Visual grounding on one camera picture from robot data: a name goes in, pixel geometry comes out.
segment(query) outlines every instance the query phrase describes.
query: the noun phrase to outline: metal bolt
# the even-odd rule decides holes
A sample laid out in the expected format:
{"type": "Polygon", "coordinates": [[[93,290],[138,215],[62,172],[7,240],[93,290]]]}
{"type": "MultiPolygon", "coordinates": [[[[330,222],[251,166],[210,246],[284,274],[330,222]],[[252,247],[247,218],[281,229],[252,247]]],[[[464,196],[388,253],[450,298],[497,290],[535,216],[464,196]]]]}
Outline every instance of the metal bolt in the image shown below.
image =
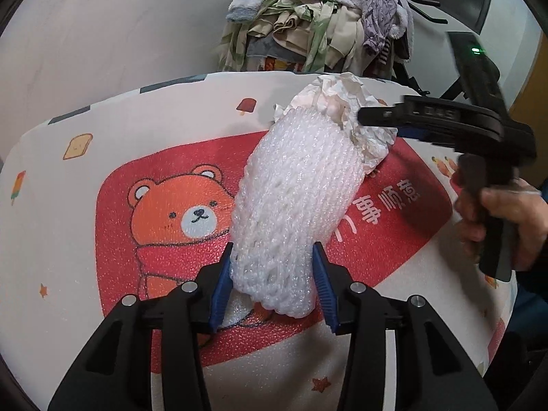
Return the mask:
{"type": "Polygon", "coordinates": [[[420,295],[413,295],[411,297],[411,304],[415,307],[423,307],[426,304],[426,300],[420,295]]]}
{"type": "Polygon", "coordinates": [[[122,298],[122,304],[124,306],[133,306],[136,301],[137,297],[135,295],[126,295],[122,298]]]}
{"type": "Polygon", "coordinates": [[[198,289],[198,284],[196,284],[194,281],[187,281],[183,283],[181,289],[183,290],[183,292],[194,292],[196,289],[198,289]]]}
{"type": "Polygon", "coordinates": [[[350,284],[350,290],[352,292],[355,292],[357,294],[362,294],[367,289],[367,286],[363,283],[355,282],[350,284]]]}

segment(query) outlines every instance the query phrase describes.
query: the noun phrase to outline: cartoon bear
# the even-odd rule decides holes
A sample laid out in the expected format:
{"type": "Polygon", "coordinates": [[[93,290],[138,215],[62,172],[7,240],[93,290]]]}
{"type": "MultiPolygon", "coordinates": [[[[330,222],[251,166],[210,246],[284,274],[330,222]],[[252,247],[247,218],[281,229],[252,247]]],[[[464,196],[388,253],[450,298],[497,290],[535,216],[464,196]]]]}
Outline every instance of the cartoon bear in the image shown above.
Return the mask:
{"type": "Polygon", "coordinates": [[[141,179],[133,184],[128,202],[133,209],[131,233],[138,244],[141,298],[166,295],[182,281],[194,279],[205,264],[216,262],[213,254],[228,242],[234,207],[222,182],[221,170],[204,164],[159,183],[141,179]]]}

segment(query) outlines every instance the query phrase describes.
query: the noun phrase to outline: bear ear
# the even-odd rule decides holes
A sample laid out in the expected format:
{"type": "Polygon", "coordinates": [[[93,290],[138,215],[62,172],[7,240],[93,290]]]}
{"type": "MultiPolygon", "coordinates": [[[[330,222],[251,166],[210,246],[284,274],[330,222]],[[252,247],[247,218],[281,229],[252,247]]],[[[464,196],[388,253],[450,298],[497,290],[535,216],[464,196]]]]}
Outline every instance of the bear ear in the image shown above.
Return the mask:
{"type": "Polygon", "coordinates": [[[141,179],[140,181],[135,182],[128,193],[128,202],[130,206],[135,207],[145,193],[155,185],[156,183],[152,179],[141,179]]]}
{"type": "Polygon", "coordinates": [[[221,173],[221,170],[219,170],[214,165],[199,165],[194,168],[193,171],[191,171],[193,175],[202,175],[210,177],[211,179],[215,179],[218,183],[221,183],[223,181],[223,173],[221,173]]]}

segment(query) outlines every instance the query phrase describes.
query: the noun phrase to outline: bear snout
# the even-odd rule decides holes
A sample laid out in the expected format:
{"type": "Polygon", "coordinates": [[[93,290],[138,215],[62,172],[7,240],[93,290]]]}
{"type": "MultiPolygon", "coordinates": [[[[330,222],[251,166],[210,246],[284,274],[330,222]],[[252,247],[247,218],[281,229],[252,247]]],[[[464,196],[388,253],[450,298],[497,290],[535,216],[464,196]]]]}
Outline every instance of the bear snout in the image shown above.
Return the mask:
{"type": "Polygon", "coordinates": [[[181,230],[192,239],[205,238],[215,232],[217,216],[206,205],[195,205],[187,209],[181,219],[181,230]]]}

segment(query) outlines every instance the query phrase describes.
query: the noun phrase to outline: crumpled tissue paper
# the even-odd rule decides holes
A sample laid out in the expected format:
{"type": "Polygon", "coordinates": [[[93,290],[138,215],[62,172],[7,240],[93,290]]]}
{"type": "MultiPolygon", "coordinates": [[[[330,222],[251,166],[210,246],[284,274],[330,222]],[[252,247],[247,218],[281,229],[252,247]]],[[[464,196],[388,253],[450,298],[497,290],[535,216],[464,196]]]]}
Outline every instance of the crumpled tissue paper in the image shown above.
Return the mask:
{"type": "Polygon", "coordinates": [[[330,117],[360,152],[365,174],[371,173],[388,155],[388,147],[396,140],[397,128],[363,126],[358,122],[362,107],[383,106],[352,73],[319,75],[298,93],[287,108],[275,105],[274,121],[292,108],[314,107],[330,117]]]}

